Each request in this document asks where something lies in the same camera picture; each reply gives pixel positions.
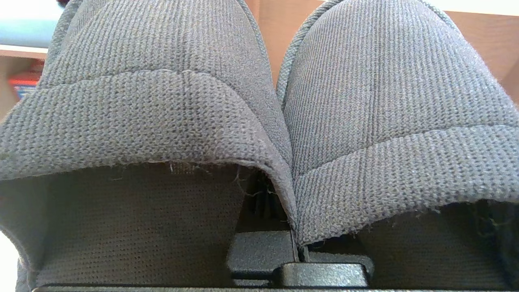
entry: slipper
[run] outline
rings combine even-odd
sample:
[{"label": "slipper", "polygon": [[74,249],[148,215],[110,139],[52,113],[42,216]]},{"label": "slipper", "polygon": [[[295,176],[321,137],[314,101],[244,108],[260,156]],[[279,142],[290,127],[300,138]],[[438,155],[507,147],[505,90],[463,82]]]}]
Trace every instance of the slipper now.
[{"label": "slipper", "polygon": [[291,164],[243,0],[72,0],[0,125],[0,229],[30,288],[226,286],[240,182],[266,173],[293,223]]},{"label": "slipper", "polygon": [[[442,206],[482,199],[519,201],[518,112],[448,16],[431,5],[327,1],[296,33],[281,68],[277,96],[293,149],[300,246],[362,230],[374,239],[372,224],[409,212],[435,214]],[[377,237],[368,255],[390,255],[390,242],[409,249],[426,241],[407,234],[397,238],[409,244]],[[427,236],[444,247],[446,237]],[[374,257],[375,276],[394,271],[399,280],[396,285],[384,277],[377,283],[386,286],[375,287],[503,285],[502,273],[500,283],[466,280],[481,275],[466,274],[474,261],[461,260],[466,269],[445,274],[426,264],[443,259],[440,253],[416,248],[421,257],[412,260]],[[481,271],[493,264],[477,256]],[[429,281],[411,276],[420,272]]]}]

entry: black plastic object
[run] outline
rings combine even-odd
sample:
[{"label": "black plastic object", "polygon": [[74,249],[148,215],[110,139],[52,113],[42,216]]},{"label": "black plastic object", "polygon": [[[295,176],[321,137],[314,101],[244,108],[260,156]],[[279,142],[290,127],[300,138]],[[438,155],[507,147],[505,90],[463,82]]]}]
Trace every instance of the black plastic object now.
[{"label": "black plastic object", "polygon": [[[164,288],[164,287],[70,287],[49,286],[39,287],[33,292],[326,292],[337,291],[334,289],[272,289],[272,288]],[[371,290],[371,289],[348,289],[347,292],[424,292],[424,290]]]},{"label": "black plastic object", "polygon": [[274,271],[276,287],[367,287],[364,266],[359,263],[287,263]]},{"label": "black plastic object", "polygon": [[233,279],[237,287],[269,287],[270,280]]},{"label": "black plastic object", "polygon": [[343,254],[329,254],[318,253],[310,251],[307,256],[307,262],[318,263],[359,263],[364,266],[366,272],[371,277],[375,272],[375,265],[368,256],[364,255],[343,255]]},{"label": "black plastic object", "polygon": [[[268,280],[277,267],[298,261],[290,231],[237,233],[227,256],[233,279]],[[253,282],[235,281],[239,286]]]}]

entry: blue object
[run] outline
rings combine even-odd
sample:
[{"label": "blue object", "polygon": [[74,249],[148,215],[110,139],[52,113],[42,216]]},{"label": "blue object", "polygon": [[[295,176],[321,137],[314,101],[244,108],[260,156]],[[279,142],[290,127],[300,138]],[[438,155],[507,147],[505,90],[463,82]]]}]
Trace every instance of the blue object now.
[{"label": "blue object", "polygon": [[31,95],[36,90],[36,85],[14,85],[15,91],[20,100]]},{"label": "blue object", "polygon": [[62,12],[52,0],[0,1],[0,45],[48,48]]}]

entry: knit fabric slipper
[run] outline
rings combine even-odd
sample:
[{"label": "knit fabric slipper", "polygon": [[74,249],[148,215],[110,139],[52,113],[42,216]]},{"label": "knit fabric slipper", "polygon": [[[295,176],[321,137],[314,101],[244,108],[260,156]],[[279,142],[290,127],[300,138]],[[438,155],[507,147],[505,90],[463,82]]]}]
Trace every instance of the knit fabric slipper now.
[{"label": "knit fabric slipper", "polygon": [[227,286],[251,171],[291,222],[291,146],[243,0],[72,0],[0,125],[0,226],[29,287]]},{"label": "knit fabric slipper", "polygon": [[439,10],[325,2],[282,68],[299,244],[412,210],[517,201],[517,110]]}]

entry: white wall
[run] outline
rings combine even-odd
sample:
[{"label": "white wall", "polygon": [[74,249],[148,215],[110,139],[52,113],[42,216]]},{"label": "white wall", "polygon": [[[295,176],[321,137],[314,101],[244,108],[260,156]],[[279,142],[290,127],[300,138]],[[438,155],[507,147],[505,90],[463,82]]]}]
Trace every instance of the white wall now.
[{"label": "white wall", "polygon": [[519,16],[517,0],[427,0],[444,11]]},{"label": "white wall", "polygon": [[17,262],[18,252],[15,246],[0,232],[0,291],[15,291]]}]

